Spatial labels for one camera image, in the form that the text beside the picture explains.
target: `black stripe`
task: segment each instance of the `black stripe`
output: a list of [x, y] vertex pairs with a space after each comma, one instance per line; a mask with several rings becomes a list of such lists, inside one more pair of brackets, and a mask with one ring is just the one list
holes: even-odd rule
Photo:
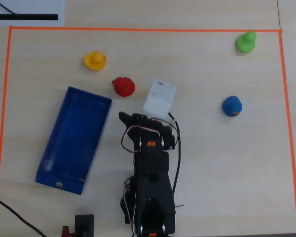
[[0, 20], [47, 20], [57, 21], [58, 14], [0, 14]]

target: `orange tape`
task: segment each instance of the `orange tape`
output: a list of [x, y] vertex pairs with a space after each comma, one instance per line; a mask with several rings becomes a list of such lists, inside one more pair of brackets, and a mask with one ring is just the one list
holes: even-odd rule
[[[0, 167], [1, 167], [1, 157], [2, 157], [2, 145], [3, 145], [3, 129], [4, 129], [4, 114], [5, 114], [5, 101], [6, 101], [6, 89], [8, 80], [8, 69], [9, 69], [9, 59], [10, 59], [10, 49], [11, 49], [11, 35], [12, 29], [19, 30], [85, 30], [85, 31], [142, 31], [142, 32], [246, 32], [248, 29], [135, 29], [135, 28], [102, 28], [102, 27], [22, 27], [22, 26], [9, 26], [8, 44], [6, 52], [5, 61], [5, 73], [4, 73], [4, 85], [3, 85], [3, 99], [2, 99], [2, 110], [1, 110], [1, 126], [0, 126]], [[280, 53], [281, 53], [281, 63], [282, 63], [282, 74], [283, 74], [283, 84], [285, 92], [285, 102], [286, 102], [286, 112], [288, 129], [290, 136], [290, 147], [292, 156], [292, 168], [293, 168], [293, 179], [294, 179], [294, 195], [295, 195], [295, 207], [296, 207], [296, 164], [294, 155], [294, 143], [292, 134], [292, 124], [290, 116], [290, 107], [288, 100], [285, 64], [284, 64], [284, 53], [282, 44], [282, 29], [265, 29], [265, 30], [254, 30], [255, 32], [278, 32]]]
[[281, 32], [278, 33], [278, 40], [279, 40], [279, 43], [280, 43], [280, 52], [281, 52], [282, 74], [283, 74], [283, 84], [284, 84], [284, 93], [285, 93], [285, 102], [286, 102], [286, 114], [287, 114], [287, 122], [288, 122], [288, 132], [289, 132], [289, 135], [290, 135], [291, 157], [292, 157], [292, 168], [293, 168], [293, 180], [294, 180], [295, 208], [296, 208], [296, 164], [295, 164], [292, 123], [291, 123], [291, 115], [290, 115], [290, 105], [289, 105], [289, 101], [288, 101], [286, 72], [285, 72], [285, 63], [284, 63], [284, 52], [283, 52], [283, 43], [282, 43], [282, 34], [281, 34]]
[[[246, 32], [248, 29], [146, 29], [146, 28], [110, 28], [110, 27], [37, 27], [12, 26], [18, 30], [76, 30], [76, 31], [148, 31], [148, 32]], [[281, 29], [253, 30], [255, 32], [281, 32]]]
[[3, 128], [4, 128], [6, 87], [7, 87], [7, 83], [8, 83], [9, 59], [10, 59], [10, 49], [11, 49], [11, 35], [12, 35], [12, 26], [9, 26], [8, 46], [7, 46], [7, 50], [6, 50], [5, 72], [4, 72], [4, 83], [3, 83], [2, 110], [1, 110], [1, 126], [0, 126], [0, 168], [1, 168], [2, 144], [3, 144]]

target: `cable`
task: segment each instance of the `cable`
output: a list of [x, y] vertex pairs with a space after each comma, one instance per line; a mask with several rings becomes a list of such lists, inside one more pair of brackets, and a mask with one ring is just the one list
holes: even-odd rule
[[177, 128], [174, 127], [172, 123], [170, 123], [170, 122], [168, 122], [166, 120], [160, 119], [160, 118], [151, 118], [151, 120], [159, 120], [159, 121], [165, 122], [165, 123], [169, 124], [171, 127], [173, 127], [175, 129], [175, 131], [177, 132], [177, 140], [176, 140], [176, 143], [175, 143], [175, 146], [176, 146], [177, 143], [178, 143], [178, 139], [179, 139], [179, 133], [178, 133]]
[[11, 11], [10, 9], [6, 8], [4, 5], [2, 5], [2, 3], [0, 3], [0, 6], [1, 6], [2, 8], [4, 8], [5, 10], [7, 10], [8, 12], [10, 12], [11, 14], [17, 16], [17, 14], [16, 14], [14, 11]]
[[122, 136], [122, 141], [121, 141], [122, 147], [123, 147], [125, 150], [127, 150], [128, 152], [130, 152], [130, 153], [136, 153], [136, 152], [139, 152], [139, 151], [132, 151], [132, 150], [130, 150], [130, 149], [124, 147], [124, 145], [123, 145], [123, 140], [124, 140], [125, 135], [129, 132], [129, 130], [132, 129], [132, 128], [134, 128], [134, 127], [139, 127], [139, 128], [142, 128], [142, 129], [147, 130], [147, 131], [150, 131], [150, 132], [156, 132], [156, 133], [158, 133], [158, 135], [160, 136], [160, 133], [159, 133], [157, 130], [155, 130], [155, 129], [151, 129], [151, 128], [147, 128], [147, 127], [143, 127], [143, 126], [139, 126], [139, 125], [133, 125], [133, 126], [130, 126], [130, 127], [129, 127], [128, 129], [126, 129], [126, 131], [124, 132], [124, 134], [123, 134], [123, 136]]
[[11, 211], [17, 218], [19, 218], [25, 225], [27, 225], [28, 227], [31, 227], [33, 230], [35, 230], [37, 233], [39, 233], [41, 236], [43, 237], [47, 237], [46, 235], [44, 235], [38, 228], [36, 228], [35, 226], [33, 226], [32, 224], [30, 224], [29, 222], [27, 222], [26, 220], [24, 220], [15, 210], [13, 210], [11, 207], [9, 207], [7, 204], [5, 204], [3, 201], [0, 201], [0, 204], [2, 206], [4, 206], [6, 209], [8, 209], [9, 211]]
[[[174, 117], [170, 112], [169, 112], [169, 116], [170, 116], [171, 119], [174, 120]], [[179, 171], [180, 171], [180, 165], [181, 165], [181, 135], [180, 135], [179, 124], [178, 124], [177, 121], [176, 121], [176, 127], [177, 127], [177, 131], [178, 131], [179, 157], [178, 157], [178, 167], [177, 167], [176, 177], [174, 178], [174, 183], [173, 183], [173, 188], [172, 188], [173, 195], [174, 195], [174, 192], [176, 190]]]
[[134, 214], [133, 214], [133, 219], [132, 219], [132, 229], [133, 229], [133, 234], [137, 236], [137, 234], [135, 233], [135, 228], [134, 228], [134, 219], [135, 219], [135, 211], [136, 211], [136, 203], [134, 206]]
[[127, 206], [127, 202], [126, 202], [126, 199], [125, 199], [125, 189], [127, 188], [127, 185], [125, 185], [124, 187], [124, 190], [123, 190], [123, 199], [124, 199], [124, 203], [126, 205], [126, 210], [127, 210], [127, 214], [128, 214], [128, 219], [129, 219], [129, 223], [132, 223], [131, 219], [130, 219], [130, 214], [129, 214], [129, 210], [128, 210], [128, 206]]

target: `blue bin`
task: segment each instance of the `blue bin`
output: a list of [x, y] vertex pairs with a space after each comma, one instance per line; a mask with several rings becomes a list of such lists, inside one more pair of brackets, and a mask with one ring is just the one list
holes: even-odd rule
[[68, 87], [35, 181], [81, 194], [112, 99]]

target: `toy duck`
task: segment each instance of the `toy duck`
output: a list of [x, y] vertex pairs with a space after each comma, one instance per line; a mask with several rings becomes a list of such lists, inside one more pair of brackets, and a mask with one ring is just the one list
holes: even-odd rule
[[88, 53], [84, 57], [85, 66], [87, 66], [89, 69], [94, 71], [101, 70], [105, 66], [106, 61], [107, 61], [106, 56], [104, 56], [102, 53], [97, 51]]
[[248, 31], [237, 39], [237, 49], [243, 53], [251, 52], [256, 46], [257, 34], [254, 31]]
[[223, 112], [229, 117], [235, 117], [242, 111], [242, 104], [235, 95], [228, 97], [222, 104]]
[[135, 91], [135, 83], [130, 78], [116, 78], [112, 81], [115, 92], [122, 96], [130, 96]]

